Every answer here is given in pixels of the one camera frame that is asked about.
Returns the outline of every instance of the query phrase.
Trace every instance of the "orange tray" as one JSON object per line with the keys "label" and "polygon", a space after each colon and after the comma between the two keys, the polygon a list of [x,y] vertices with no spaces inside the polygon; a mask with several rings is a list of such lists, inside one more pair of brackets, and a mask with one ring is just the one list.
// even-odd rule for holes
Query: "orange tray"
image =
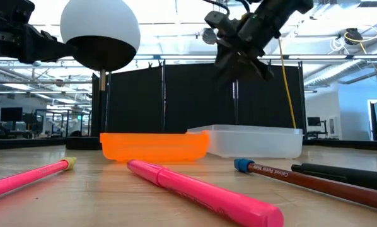
{"label": "orange tray", "polygon": [[201,134],[100,134],[103,155],[109,160],[194,161],[207,153],[209,136]]}

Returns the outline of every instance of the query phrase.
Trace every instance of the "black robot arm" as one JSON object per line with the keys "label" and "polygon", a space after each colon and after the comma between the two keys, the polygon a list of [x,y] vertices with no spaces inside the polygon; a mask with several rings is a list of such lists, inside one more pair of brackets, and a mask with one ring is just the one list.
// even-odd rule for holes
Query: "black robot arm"
{"label": "black robot arm", "polygon": [[22,63],[55,62],[72,56],[76,48],[29,25],[35,5],[28,0],[0,0],[0,56]]}
{"label": "black robot arm", "polygon": [[[262,0],[247,0],[258,3]],[[211,11],[207,24],[217,29],[217,57],[222,83],[235,81],[240,76],[258,74],[265,80],[274,77],[269,67],[258,60],[272,38],[281,36],[279,30],[295,12],[306,13],[313,8],[313,0],[263,0],[254,13],[246,13],[240,20]]]}

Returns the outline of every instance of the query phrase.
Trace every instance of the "white sphere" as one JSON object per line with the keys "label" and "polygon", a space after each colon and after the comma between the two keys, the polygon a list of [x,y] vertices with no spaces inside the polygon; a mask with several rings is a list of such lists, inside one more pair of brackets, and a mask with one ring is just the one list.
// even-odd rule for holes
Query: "white sphere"
{"label": "white sphere", "polygon": [[[78,48],[75,59],[95,70],[124,67],[141,42],[137,18],[122,0],[70,0],[62,12],[61,35]],[[104,59],[114,62],[95,62]]]}

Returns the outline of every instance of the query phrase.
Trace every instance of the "desk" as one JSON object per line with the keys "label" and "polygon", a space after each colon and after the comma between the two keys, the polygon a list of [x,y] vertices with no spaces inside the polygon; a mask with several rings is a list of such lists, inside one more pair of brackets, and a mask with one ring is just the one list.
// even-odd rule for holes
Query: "desk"
{"label": "desk", "polygon": [[[64,146],[0,151],[0,178],[78,157],[73,172],[60,173],[0,198],[4,226],[235,226],[184,198],[157,188],[100,151]],[[290,170],[302,162],[377,171],[377,151],[304,147],[296,160],[258,159]],[[233,159],[207,155],[196,163],[167,164],[172,170],[280,207],[285,226],[375,226],[377,210],[260,175],[234,170]]]}

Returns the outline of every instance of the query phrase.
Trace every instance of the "pink marker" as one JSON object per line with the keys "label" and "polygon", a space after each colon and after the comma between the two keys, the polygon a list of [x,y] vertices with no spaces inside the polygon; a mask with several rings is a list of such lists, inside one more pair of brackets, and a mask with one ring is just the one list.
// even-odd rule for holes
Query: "pink marker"
{"label": "pink marker", "polygon": [[25,173],[19,173],[4,179],[0,179],[0,195],[10,192],[18,187],[32,183],[40,178],[46,177],[61,170],[70,170],[74,168],[76,158],[64,158],[63,160],[46,165]]}
{"label": "pink marker", "polygon": [[187,197],[242,226],[283,227],[278,207],[222,189],[144,161],[131,160],[127,167],[159,187]]}

